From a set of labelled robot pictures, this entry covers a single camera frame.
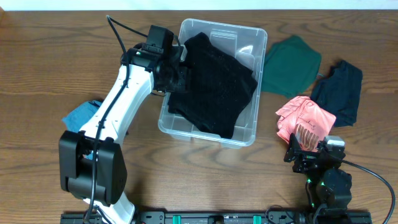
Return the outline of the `coral pink printed shirt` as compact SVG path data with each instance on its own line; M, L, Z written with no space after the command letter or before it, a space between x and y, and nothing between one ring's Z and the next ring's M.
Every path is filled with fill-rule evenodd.
M309 96L296 96L278 109L277 135L289 143L294 134L305 151L316 151L318 141L333 127L336 116L320 108Z

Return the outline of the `black garment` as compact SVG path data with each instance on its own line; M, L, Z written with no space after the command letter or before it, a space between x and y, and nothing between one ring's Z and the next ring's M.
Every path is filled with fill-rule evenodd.
M183 116L201 132L231 139L258 86L253 71L217 49L202 32L185 41L185 46L184 65L192 72L190 90L171 93L168 112Z

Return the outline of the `dark navy garment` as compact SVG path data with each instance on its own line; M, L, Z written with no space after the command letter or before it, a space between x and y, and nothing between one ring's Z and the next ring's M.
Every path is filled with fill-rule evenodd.
M331 67L329 76L317 81L310 99L335 115L335 127L357 122L363 72L345 60Z

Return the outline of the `dark green garment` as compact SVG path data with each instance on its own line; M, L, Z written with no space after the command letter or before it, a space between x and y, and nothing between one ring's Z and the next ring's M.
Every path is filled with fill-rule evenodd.
M275 43L265 57L261 90L295 97L315 81L321 60L321 54L299 36Z

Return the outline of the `clear plastic storage bin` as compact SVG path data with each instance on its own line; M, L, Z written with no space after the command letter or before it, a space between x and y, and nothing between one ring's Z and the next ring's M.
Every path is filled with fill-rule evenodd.
M181 23L179 40L181 43L184 43L200 32L206 34L216 48L233 56L237 61L253 71L252 77L256 79L258 86L252 100L238 116L231 139L221 138L216 134L201 132L184 117L169 113L169 94L166 94L164 97L158 127L163 133L184 141L189 141L192 138L206 139L219 142L221 146L232 149L250 146L256 139L267 32L264 29L256 27L189 18Z

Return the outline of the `blue garment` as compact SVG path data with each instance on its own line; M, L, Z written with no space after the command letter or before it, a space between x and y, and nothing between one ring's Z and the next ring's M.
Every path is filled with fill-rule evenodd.
M86 124L98 111L102 102L97 100L86 101L75 108L62 119L68 131L79 132L80 128Z

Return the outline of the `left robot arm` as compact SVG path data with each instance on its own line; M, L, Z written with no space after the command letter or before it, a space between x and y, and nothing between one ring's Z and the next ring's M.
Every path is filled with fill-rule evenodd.
M186 54L184 45L129 49L98 110L78 131L62 134L60 186L89 205L74 223L133 223L136 209L124 193L123 141L140 105L154 90L187 90L190 74L182 65Z

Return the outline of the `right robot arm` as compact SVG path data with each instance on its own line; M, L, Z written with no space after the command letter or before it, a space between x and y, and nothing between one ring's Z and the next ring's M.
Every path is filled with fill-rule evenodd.
M314 151L305 151L291 134L284 162L293 162L292 170L307 176L309 204L324 205L327 213L346 210L352 199L352 176L340 169L344 158L345 142L338 136L325 136Z

